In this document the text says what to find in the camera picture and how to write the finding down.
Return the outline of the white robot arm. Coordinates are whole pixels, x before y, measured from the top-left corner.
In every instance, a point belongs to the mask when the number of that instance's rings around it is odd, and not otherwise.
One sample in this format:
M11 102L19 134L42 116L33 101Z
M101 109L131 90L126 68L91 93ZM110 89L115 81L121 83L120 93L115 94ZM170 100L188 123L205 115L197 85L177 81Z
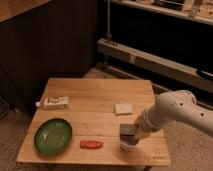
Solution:
M198 106L196 97L190 91L178 90L161 93L133 123L122 123L120 141L125 146L135 146L172 121L190 125L213 137L213 111Z

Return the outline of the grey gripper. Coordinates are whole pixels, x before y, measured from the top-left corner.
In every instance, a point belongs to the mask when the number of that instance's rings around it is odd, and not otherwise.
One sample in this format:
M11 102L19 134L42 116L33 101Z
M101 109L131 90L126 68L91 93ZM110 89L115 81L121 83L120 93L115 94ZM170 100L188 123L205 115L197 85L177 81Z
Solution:
M128 145L136 145L139 140L135 138L136 127L133 124L121 124L119 127L119 137L122 142Z

